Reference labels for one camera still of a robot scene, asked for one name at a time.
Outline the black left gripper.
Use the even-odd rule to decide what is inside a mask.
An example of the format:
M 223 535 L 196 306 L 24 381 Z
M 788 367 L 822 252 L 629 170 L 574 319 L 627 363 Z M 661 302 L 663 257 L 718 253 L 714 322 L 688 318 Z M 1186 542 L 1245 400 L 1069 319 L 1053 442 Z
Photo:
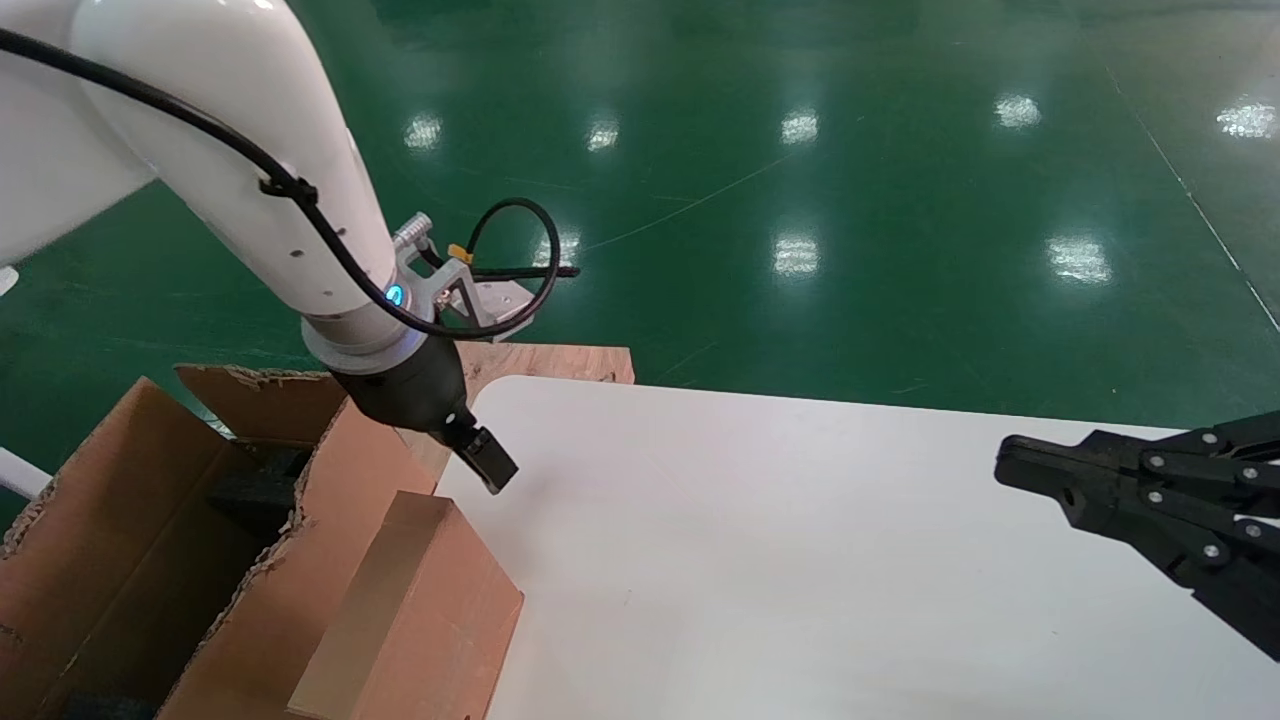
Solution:
M 453 340 L 426 336 L 387 369 L 334 369 L 333 377 L 367 418 L 425 433 L 454 450 L 490 495 L 499 495 L 518 473 L 498 438 L 479 427 L 468 410 L 465 373 Z

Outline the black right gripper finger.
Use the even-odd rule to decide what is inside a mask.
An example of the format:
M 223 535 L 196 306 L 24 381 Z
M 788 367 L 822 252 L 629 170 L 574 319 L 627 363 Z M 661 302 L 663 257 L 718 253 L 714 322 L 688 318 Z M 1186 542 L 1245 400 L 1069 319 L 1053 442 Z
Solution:
M 1062 492 L 1068 523 L 1130 546 L 1272 661 L 1279 659 L 1277 532 L 1176 492 Z
M 1085 492 L 1135 491 L 1146 502 L 1174 498 L 1231 515 L 1277 518 L 1277 414 L 1225 421 L 1157 439 L 1093 430 L 1068 446 L 1010 436 L 998 448 L 995 479 L 1006 487 L 1070 502 Z

